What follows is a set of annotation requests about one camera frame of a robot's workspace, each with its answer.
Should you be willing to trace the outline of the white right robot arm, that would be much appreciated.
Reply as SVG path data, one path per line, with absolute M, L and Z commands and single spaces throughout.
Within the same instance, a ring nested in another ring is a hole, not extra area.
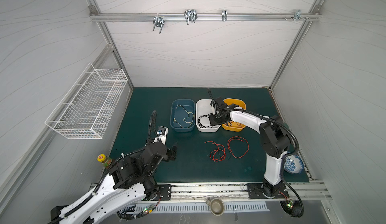
M 266 168 L 262 186 L 259 188 L 267 198 L 274 198 L 284 186 L 283 163 L 292 143 L 289 130 L 280 117 L 266 117 L 245 110 L 236 104 L 228 105 L 222 98 L 211 99 L 214 110 L 209 115 L 212 126 L 228 122 L 238 122 L 253 130 L 260 137 L 266 153 Z

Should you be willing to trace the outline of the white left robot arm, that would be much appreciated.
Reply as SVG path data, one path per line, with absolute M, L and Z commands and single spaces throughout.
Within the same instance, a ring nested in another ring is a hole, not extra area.
M 99 224 L 121 209 L 140 201 L 168 199 L 154 179 L 162 161 L 173 161 L 177 146 L 154 142 L 118 158 L 97 185 L 77 201 L 51 210 L 53 224 Z

